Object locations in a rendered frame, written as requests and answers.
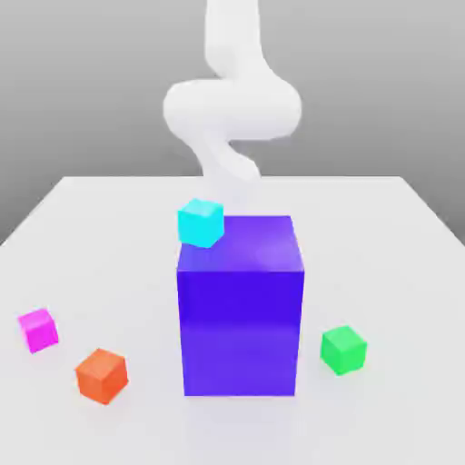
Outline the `small cyan cube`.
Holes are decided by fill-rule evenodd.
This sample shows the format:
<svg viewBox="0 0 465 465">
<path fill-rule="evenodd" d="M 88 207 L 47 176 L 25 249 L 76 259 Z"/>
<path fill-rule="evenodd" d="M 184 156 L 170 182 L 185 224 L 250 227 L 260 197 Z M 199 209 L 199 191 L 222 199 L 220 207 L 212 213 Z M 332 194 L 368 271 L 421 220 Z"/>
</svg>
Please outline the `small cyan cube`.
<svg viewBox="0 0 465 465">
<path fill-rule="evenodd" d="M 181 243 L 210 248 L 224 235 L 223 205 L 193 198 L 178 211 Z"/>
</svg>

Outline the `small green cube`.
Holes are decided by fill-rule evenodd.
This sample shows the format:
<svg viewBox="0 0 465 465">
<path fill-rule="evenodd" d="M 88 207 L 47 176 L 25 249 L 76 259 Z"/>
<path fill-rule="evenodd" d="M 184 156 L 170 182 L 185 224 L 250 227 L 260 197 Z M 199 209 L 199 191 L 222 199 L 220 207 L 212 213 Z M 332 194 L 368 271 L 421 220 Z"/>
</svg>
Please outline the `small green cube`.
<svg viewBox="0 0 465 465">
<path fill-rule="evenodd" d="M 328 330 L 322 334 L 321 359 L 342 376 L 363 367 L 367 342 L 348 325 Z"/>
</svg>

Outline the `small orange cube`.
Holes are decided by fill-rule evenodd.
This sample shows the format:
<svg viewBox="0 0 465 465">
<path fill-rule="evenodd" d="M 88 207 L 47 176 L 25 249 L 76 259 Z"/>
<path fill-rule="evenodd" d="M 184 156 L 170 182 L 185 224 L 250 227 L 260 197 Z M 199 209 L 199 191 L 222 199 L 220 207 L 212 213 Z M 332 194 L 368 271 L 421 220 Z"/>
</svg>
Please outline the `small orange cube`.
<svg viewBox="0 0 465 465">
<path fill-rule="evenodd" d="M 125 358 L 100 348 L 74 371 L 80 393 L 103 405 L 108 405 L 128 383 Z"/>
</svg>

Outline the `small magenta cube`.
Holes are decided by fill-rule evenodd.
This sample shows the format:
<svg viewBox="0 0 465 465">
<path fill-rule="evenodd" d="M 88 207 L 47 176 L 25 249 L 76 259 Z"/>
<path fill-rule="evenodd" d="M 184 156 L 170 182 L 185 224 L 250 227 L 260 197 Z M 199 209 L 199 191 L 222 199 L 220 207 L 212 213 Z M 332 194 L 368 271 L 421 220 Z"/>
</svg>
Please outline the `small magenta cube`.
<svg viewBox="0 0 465 465">
<path fill-rule="evenodd" d="M 39 309 L 17 318 L 31 353 L 39 352 L 59 342 L 54 319 L 47 309 Z"/>
</svg>

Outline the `large purple box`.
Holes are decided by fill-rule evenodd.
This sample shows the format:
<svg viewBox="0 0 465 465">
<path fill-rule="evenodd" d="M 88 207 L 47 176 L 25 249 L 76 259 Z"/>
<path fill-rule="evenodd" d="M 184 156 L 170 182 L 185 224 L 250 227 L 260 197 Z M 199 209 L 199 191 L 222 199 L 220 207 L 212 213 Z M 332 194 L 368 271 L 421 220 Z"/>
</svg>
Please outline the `large purple box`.
<svg viewBox="0 0 465 465">
<path fill-rule="evenodd" d="M 183 245 L 177 291 L 187 396 L 292 396 L 304 265 L 288 215 L 228 216 L 210 248 Z"/>
</svg>

